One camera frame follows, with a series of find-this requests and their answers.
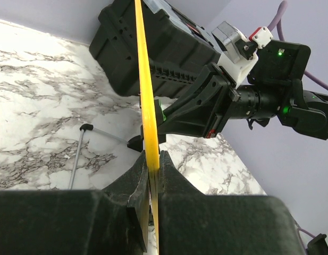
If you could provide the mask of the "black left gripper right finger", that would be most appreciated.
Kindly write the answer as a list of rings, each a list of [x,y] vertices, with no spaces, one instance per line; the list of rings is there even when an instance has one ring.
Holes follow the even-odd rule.
[[[206,195],[160,154],[160,254],[303,254],[285,204],[267,195]]]

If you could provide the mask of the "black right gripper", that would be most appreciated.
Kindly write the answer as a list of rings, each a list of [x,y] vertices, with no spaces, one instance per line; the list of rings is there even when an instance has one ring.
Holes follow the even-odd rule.
[[[224,67],[204,66],[192,86],[164,110],[161,134],[216,137],[240,98],[236,85]]]

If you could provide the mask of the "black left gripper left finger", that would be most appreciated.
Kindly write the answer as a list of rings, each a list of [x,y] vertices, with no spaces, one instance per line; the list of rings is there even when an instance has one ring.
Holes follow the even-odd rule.
[[[102,190],[0,191],[0,254],[143,254],[146,157]]]

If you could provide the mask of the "green whiteboard eraser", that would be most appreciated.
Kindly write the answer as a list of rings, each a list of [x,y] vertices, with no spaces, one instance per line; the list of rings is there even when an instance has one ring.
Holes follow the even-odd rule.
[[[154,100],[154,106],[155,106],[156,125],[159,126],[166,121],[166,116],[163,112],[161,101],[159,99]]]

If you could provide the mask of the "yellow framed whiteboard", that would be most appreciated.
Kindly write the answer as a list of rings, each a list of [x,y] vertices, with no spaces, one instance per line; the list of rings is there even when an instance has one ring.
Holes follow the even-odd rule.
[[[140,99],[142,114],[142,129],[146,163],[149,172],[152,212],[155,226],[156,243],[159,244],[158,220],[158,172],[159,172],[159,144],[156,125],[156,114],[152,79],[150,75],[149,58],[145,34],[145,25],[141,0],[135,0],[136,33],[138,49],[138,68],[140,82]]]

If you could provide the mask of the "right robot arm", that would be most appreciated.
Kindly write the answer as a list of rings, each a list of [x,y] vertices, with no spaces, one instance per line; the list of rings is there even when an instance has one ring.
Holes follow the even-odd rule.
[[[213,138],[229,120],[265,127],[273,117],[299,134],[328,139],[328,95],[304,90],[310,57],[306,45],[273,40],[258,51],[248,84],[236,86],[229,72],[207,64],[189,88],[164,110],[160,135]]]

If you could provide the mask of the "black plastic toolbox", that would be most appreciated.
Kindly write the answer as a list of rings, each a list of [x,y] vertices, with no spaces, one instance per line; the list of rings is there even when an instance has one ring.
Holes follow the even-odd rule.
[[[210,32],[166,1],[142,1],[154,96],[178,98],[221,49]],[[89,51],[120,96],[140,93],[134,1],[103,8]]]

